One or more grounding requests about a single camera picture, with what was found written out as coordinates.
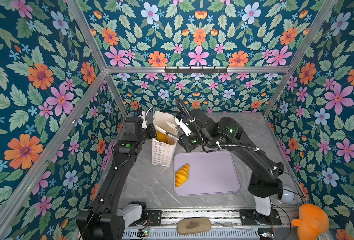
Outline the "white patterned paper bag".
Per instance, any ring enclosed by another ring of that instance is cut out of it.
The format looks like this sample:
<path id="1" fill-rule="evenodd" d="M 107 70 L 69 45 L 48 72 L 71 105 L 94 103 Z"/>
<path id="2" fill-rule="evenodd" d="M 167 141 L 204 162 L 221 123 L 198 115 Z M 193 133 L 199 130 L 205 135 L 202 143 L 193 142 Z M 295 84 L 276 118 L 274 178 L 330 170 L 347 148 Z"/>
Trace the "white patterned paper bag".
<path id="1" fill-rule="evenodd" d="M 146 112 L 146 120 L 148 124 L 153 124 L 156 131 L 164 134 L 164 131 L 178 131 L 177 125 L 172 114 L 155 111 L 150 108 Z M 155 166 L 169 167 L 179 139 L 168 136 L 168 143 L 161 143 L 155 139 L 152 140 L 152 164 Z"/>

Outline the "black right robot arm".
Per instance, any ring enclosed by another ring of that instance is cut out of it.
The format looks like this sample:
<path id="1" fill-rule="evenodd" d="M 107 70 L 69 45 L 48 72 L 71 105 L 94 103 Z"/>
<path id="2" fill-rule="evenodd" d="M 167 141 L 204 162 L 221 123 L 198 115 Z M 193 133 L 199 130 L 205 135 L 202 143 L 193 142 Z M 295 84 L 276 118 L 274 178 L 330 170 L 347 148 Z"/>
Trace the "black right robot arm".
<path id="1" fill-rule="evenodd" d="M 182 110 L 176 115 L 179 126 L 179 144 L 191 152 L 201 147 L 206 153 L 227 150 L 252 170 L 248 192 L 255 198 L 256 213 L 270 216 L 271 196 L 283 193 L 283 163 L 272 161 L 267 154 L 249 138 L 244 128 L 233 118 L 223 117 L 218 122 L 201 110 Z"/>

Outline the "round sesame bun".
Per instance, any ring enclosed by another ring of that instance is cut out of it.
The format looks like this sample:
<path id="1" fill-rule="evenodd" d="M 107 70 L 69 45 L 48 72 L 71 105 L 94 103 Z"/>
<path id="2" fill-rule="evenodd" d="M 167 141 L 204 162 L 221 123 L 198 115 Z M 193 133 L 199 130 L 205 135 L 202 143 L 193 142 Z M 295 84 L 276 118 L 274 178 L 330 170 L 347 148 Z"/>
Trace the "round sesame bun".
<path id="1" fill-rule="evenodd" d="M 168 136 L 160 131 L 156 132 L 156 140 L 161 143 L 168 143 Z"/>

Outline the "white handled tongs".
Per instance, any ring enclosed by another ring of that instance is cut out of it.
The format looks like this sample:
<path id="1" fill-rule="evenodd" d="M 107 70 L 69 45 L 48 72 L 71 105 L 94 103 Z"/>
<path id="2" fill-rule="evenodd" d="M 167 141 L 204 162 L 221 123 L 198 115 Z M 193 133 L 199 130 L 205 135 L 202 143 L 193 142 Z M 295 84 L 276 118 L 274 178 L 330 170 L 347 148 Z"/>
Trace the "white handled tongs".
<path id="1" fill-rule="evenodd" d="M 168 131 L 164 131 L 164 134 L 167 135 L 167 136 L 170 136 L 170 137 L 173 137 L 175 139 L 179 139 L 180 136 L 179 136 L 179 131 L 172 131 L 172 132 L 168 132 Z"/>

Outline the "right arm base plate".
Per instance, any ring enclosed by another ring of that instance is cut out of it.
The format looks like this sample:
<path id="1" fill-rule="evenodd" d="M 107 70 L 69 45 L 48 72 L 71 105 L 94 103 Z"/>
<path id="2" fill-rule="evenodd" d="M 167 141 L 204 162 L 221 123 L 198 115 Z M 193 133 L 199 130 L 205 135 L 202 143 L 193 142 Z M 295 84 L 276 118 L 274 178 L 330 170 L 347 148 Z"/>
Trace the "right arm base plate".
<path id="1" fill-rule="evenodd" d="M 243 226 L 281 226 L 282 220 L 279 212 L 272 210 L 269 216 L 259 214 L 256 210 L 240 210 L 240 218 Z"/>

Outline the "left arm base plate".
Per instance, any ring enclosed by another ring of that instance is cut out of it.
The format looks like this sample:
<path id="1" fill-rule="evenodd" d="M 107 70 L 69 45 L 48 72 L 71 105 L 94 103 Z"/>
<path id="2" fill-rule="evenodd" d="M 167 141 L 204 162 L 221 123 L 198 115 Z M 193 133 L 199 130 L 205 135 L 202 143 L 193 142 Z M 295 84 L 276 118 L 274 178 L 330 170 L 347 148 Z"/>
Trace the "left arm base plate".
<path id="1" fill-rule="evenodd" d="M 161 225 L 162 211 L 161 210 L 143 210 L 138 220 L 132 222 L 129 227 L 141 227 Z"/>

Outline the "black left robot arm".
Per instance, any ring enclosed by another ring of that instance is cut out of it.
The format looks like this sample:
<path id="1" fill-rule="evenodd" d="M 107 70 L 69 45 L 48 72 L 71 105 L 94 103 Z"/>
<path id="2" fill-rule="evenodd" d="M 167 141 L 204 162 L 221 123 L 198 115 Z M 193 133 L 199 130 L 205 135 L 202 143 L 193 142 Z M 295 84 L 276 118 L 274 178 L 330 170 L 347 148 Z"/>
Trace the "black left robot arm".
<path id="1" fill-rule="evenodd" d="M 156 130 L 141 115 L 128 117 L 123 125 L 123 136 L 112 149 L 110 169 L 98 193 L 89 208 L 80 210 L 76 217 L 81 240 L 120 240 L 132 223 L 118 213 L 119 199 L 142 145 L 156 137 Z"/>

